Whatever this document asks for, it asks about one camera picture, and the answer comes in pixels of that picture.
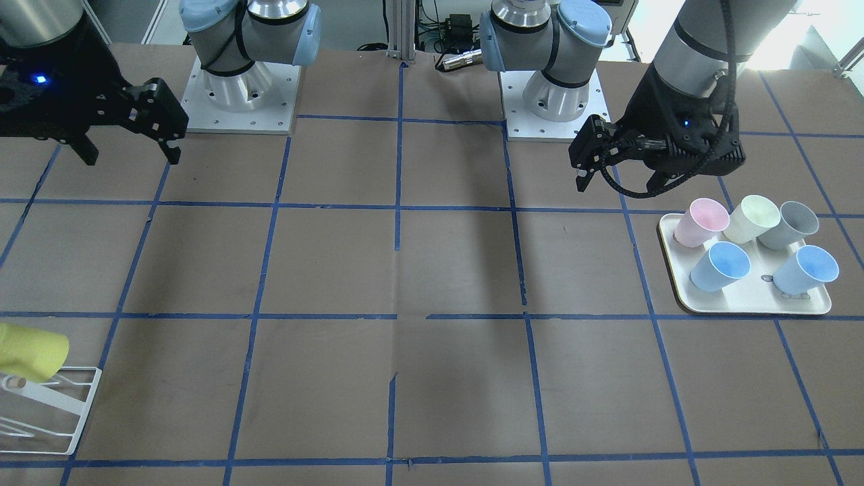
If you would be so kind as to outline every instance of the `white tray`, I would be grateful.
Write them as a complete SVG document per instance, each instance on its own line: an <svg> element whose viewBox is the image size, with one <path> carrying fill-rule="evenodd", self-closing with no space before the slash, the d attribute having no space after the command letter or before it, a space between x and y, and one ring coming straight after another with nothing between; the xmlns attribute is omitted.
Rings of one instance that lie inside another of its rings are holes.
<svg viewBox="0 0 864 486"><path fill-rule="evenodd" d="M675 226L683 214L666 214L660 218L658 232L660 244L666 257L666 265L672 275L672 287L678 301L688 310L700 314L799 314L821 316L831 310L831 297L824 285L810 289L799 296L784 294L772 283L771 275L798 248L800 240L783 250L772 250L756 240L739 245L750 257L750 273L741 280L723 287L717 292L701 291L690 282L690 270L703 254L717 241L726 240L722 235L706 241L702 246L688 248L672 237Z"/></svg>

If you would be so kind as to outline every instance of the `pink cup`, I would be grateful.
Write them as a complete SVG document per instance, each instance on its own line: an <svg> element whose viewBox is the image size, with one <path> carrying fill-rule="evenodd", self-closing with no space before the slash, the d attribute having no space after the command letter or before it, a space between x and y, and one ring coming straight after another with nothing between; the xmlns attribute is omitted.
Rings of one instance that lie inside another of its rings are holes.
<svg viewBox="0 0 864 486"><path fill-rule="evenodd" d="M695 248L714 238L729 226L729 212L719 202L707 197L690 203L689 209L675 227L675 240Z"/></svg>

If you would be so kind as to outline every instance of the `cable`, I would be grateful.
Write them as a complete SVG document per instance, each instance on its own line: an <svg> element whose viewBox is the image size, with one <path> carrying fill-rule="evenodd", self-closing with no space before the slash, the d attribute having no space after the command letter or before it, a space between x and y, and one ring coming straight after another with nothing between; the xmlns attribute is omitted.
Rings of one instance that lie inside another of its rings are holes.
<svg viewBox="0 0 864 486"><path fill-rule="evenodd" d="M390 24L387 22L387 0L381 0L381 10L384 12L384 33L387 35L387 45L389 46L390 45Z"/></svg>
<svg viewBox="0 0 864 486"><path fill-rule="evenodd" d="M219 52L216 53L216 55L210 60L210 62L206 64L201 64L202 71L206 71L207 69L209 69L210 66L215 64L216 61L218 61L219 58L222 57L222 54L225 53L225 51L228 49L228 46L230 46L234 39L237 38L237 34L243 27L243 17L246 15L246 0L238 0L237 6L235 6L234 8L234 30L231 32L231 35L228 36L228 39L226 39L225 43L222 44L222 47L219 48Z"/></svg>
<svg viewBox="0 0 864 486"><path fill-rule="evenodd" d="M711 143L708 145L708 151L702 155L702 158L695 166L693 166L692 169L688 170L684 173L684 175L666 184L662 188L655 189L649 192L633 192L629 189L623 188L620 184L615 182L612 175L609 174L607 167L601 167L599 170L600 175L603 176L603 179L607 182L607 184L609 184L609 187L615 189L619 193L633 199L647 199L650 197L665 194L690 180L693 176L698 174L700 170L704 169L705 166L708 165L708 163L715 160L714 154L717 151L717 145L720 143L721 137L727 133L727 128L729 127L729 122L732 118L732 108L735 102L735 81L738 78L738 65L734 62L735 30L732 23L732 9L729 6L729 0L720 0L720 6L723 11L723 25L726 30L726 50L728 51L727 70L729 76L729 88L726 94L726 105L723 107L723 118L721 118L720 126L717 127L717 132L715 132L714 140L712 140ZM600 154L600 164L603 164L606 161L606 153L607 151L604 150L603 153Z"/></svg>
<svg viewBox="0 0 864 486"><path fill-rule="evenodd" d="M435 62L435 69L437 69L438 71L441 71L442 73L444 73L444 67L442 66L442 62L444 62L444 55L445 55L445 54L446 54L446 53L447 53L451 48L453 48L453 47L456 45L456 42L461 41L462 39L468 37L469 35L471 36L471 39L472 39L472 41L473 41L474 32L475 32L476 30L478 30L479 28L480 28L480 25L479 25L479 24L473 26L473 27L471 28L471 32L466 32L466 33L460 35L459 37L456 37L455 39L453 39L453 40L450 42L450 45L449 45L447 48L444 48L444 45L443 45L443 43L442 43L441 55L438 57L438 61Z"/></svg>

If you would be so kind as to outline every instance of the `white cup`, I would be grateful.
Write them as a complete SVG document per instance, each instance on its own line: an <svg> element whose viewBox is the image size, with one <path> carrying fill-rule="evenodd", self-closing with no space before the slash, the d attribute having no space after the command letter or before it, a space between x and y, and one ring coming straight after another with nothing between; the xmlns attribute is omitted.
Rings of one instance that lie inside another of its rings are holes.
<svg viewBox="0 0 864 486"><path fill-rule="evenodd" d="M749 195L729 217L729 227L723 234L739 245L747 243L780 222L780 210L770 199L761 195Z"/></svg>

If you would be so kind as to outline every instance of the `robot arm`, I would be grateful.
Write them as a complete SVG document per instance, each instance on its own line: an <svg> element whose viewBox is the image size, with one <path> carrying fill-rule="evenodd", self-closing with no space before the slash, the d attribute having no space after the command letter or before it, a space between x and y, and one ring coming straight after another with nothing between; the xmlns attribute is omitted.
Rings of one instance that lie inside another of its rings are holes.
<svg viewBox="0 0 864 486"><path fill-rule="evenodd" d="M88 165L92 125L121 125L154 139L171 163L188 117L159 78L132 86L80 0L0 2L0 136L53 138Z"/></svg>
<svg viewBox="0 0 864 486"><path fill-rule="evenodd" d="M624 195L653 197L697 174L724 176L740 167L735 78L793 3L687 0L624 116L611 124L592 115L570 145L577 189L600 172ZM624 160L654 170L646 192L621 188L608 174L606 167Z"/></svg>
<svg viewBox="0 0 864 486"><path fill-rule="evenodd" d="M491 71L536 71L525 104L540 118L572 121L588 105L588 82L611 28L590 0L495 0L480 17L483 62Z"/></svg>
<svg viewBox="0 0 864 486"><path fill-rule="evenodd" d="M228 112L267 103L274 81L263 62L308 66L321 44L321 9L307 0L182 0L180 16L209 99Z"/></svg>

